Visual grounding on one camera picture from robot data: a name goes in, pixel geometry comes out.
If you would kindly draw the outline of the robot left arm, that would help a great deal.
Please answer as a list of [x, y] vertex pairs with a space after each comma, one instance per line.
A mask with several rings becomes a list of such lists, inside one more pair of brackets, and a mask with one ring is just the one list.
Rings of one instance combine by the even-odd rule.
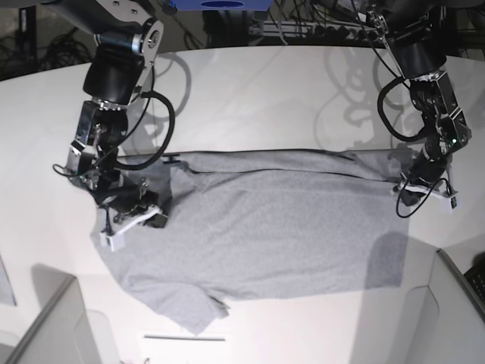
[[[439, 6], [438, 1], [372, 1], [367, 12], [399, 71], [379, 93], [380, 119], [395, 139], [424, 144], [401, 173], [396, 203], [419, 208], [432, 196], [454, 210], [458, 193], [451, 182], [452, 156], [467, 146], [471, 129], [458, 105], [445, 69], [446, 54], [430, 20], [430, 13]], [[383, 109], [387, 94], [398, 85], [408, 86], [411, 102], [421, 113], [424, 126], [414, 136], [398, 132]]]

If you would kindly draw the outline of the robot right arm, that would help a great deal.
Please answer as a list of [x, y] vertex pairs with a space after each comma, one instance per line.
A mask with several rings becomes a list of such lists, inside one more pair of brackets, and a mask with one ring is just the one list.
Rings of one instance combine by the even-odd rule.
[[47, 1], [44, 4], [95, 38], [95, 56], [86, 74], [77, 130], [65, 166], [56, 173], [85, 190], [114, 223], [134, 221], [151, 228], [167, 223], [158, 193], [145, 179], [134, 181], [127, 171], [147, 168], [118, 161], [121, 144], [129, 137], [128, 108], [137, 99], [150, 100], [143, 91], [154, 77], [163, 23], [149, 1]]

